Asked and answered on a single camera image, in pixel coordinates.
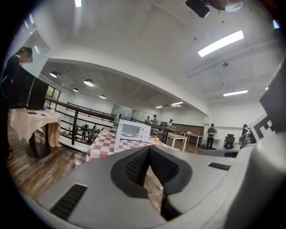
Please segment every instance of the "computer monitor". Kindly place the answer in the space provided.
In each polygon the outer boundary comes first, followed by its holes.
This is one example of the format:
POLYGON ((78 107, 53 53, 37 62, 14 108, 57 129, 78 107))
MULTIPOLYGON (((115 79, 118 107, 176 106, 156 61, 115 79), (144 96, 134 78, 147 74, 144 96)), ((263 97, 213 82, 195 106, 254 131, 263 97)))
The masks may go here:
POLYGON ((38 78, 35 78, 31 94, 29 97, 27 109, 29 110, 43 109, 46 100, 46 92, 48 91, 48 88, 49 84, 38 78))
POLYGON ((19 67, 14 77, 10 96, 9 108, 26 108, 29 98, 29 93, 34 81, 34 76, 26 71, 23 67, 19 67))

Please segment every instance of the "microwave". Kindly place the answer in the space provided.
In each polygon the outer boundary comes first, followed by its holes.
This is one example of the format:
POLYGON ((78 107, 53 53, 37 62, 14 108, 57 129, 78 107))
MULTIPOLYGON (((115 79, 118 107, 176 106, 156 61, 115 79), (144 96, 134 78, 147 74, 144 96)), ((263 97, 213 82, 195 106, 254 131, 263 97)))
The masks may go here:
POLYGON ((120 139, 147 142, 150 131, 151 127, 144 123, 136 123, 123 119, 119 120, 114 152, 118 152, 120 139))

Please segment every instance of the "metal railing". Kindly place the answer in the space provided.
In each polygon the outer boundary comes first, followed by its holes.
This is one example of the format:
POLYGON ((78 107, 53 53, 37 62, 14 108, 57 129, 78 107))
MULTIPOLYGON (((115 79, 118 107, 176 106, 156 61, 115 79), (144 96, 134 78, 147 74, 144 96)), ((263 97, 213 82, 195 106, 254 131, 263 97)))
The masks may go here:
MULTIPOLYGON (((73 118, 73 123, 70 123, 70 122, 68 122, 66 120, 61 120, 63 123, 72 125, 72 130, 69 130, 69 129, 64 128, 62 126, 60 127, 61 129, 71 133, 71 137, 67 136, 67 135, 65 135, 63 133, 61 133, 61 135, 66 137, 66 138, 71 139, 71 144, 72 145, 75 144, 75 141, 83 143, 83 144, 87 144, 87 145, 91 145, 92 144, 91 141, 89 141, 89 143, 86 143, 84 141, 78 140, 76 138, 76 136, 82 136, 83 139, 87 138, 88 140, 91 139, 92 141, 96 139, 96 137, 86 136, 86 135, 83 135, 83 134, 80 134, 80 133, 76 132, 76 130, 78 128, 81 128, 81 129, 84 129, 84 130, 90 131, 90 132, 96 132, 96 133, 100 132, 100 131, 97 131, 95 129, 90 129, 90 128, 81 127, 81 126, 77 125, 76 124, 77 120, 81 120, 81 121, 84 121, 84 122, 87 122, 87 123, 92 123, 94 125, 99 125, 99 126, 112 128, 112 126, 109 126, 109 125, 105 125, 105 124, 96 123, 96 122, 92 122, 92 121, 89 121, 89 120, 81 119, 81 118, 78 117, 78 114, 86 115, 86 116, 91 117, 91 118, 98 118, 98 119, 101 119, 101 120, 110 121, 111 125, 114 123, 115 115, 113 115, 113 114, 107 114, 107 113, 100 112, 100 111, 94 112, 95 110, 93 111, 92 109, 89 109, 89 108, 86 108, 86 107, 77 106, 77 105, 74 105, 74 104, 71 104, 71 103, 59 102, 59 101, 50 99, 48 97, 46 97, 46 100, 48 100, 51 103, 54 103, 54 104, 56 104, 58 106, 63 106, 63 107, 66 108, 66 110, 71 110, 71 111, 75 112, 75 115, 73 116, 71 114, 64 113, 64 112, 62 112, 60 110, 57 110, 57 109, 55 110, 56 112, 58 112, 60 114, 63 114, 63 115, 66 115, 68 117, 73 118)), ((133 121, 136 121, 136 122, 139 122, 139 123, 144 123, 144 124, 146 124, 148 126, 151 126, 151 133, 150 134, 154 135, 154 136, 157 136, 163 143, 165 143, 165 144, 167 143, 169 128, 160 127, 160 126, 157 126, 157 125, 152 125, 152 124, 141 122, 141 121, 135 120, 135 119, 133 121)))

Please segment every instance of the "red and white checkered tablecloth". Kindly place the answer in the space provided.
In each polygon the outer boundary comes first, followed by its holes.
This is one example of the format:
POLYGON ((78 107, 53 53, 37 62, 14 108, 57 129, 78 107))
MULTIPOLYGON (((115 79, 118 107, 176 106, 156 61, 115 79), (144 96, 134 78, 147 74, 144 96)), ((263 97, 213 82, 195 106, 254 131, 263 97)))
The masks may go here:
MULTIPOLYGON (((115 145, 116 136, 114 137, 106 136, 105 134, 108 133, 109 130, 111 129, 105 127, 104 130, 99 133, 97 138, 94 140, 93 144, 89 147, 85 161, 89 161, 89 160, 93 160, 93 159, 97 159, 101 157, 106 157, 108 155, 115 153, 114 145, 115 145)), ((155 139, 150 136, 148 142, 120 139, 119 150, 121 152, 121 151, 128 150, 131 148, 137 148, 137 147, 148 146, 148 145, 161 145, 167 148, 171 148, 160 141, 155 142, 155 139)))

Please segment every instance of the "window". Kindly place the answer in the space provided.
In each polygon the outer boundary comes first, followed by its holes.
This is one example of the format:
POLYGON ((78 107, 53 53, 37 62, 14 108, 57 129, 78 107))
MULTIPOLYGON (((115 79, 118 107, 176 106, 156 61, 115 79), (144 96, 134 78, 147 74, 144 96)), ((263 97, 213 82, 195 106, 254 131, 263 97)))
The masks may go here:
MULTIPOLYGON (((49 86, 48 91, 46 93, 46 96, 48 98, 51 98, 51 99, 58 101, 60 94, 61 94, 61 91, 57 90, 56 88, 49 86)), ((48 107, 54 108, 54 109, 56 109, 56 107, 57 107, 57 105, 55 103, 47 101, 47 100, 45 102, 45 106, 48 106, 48 107)))

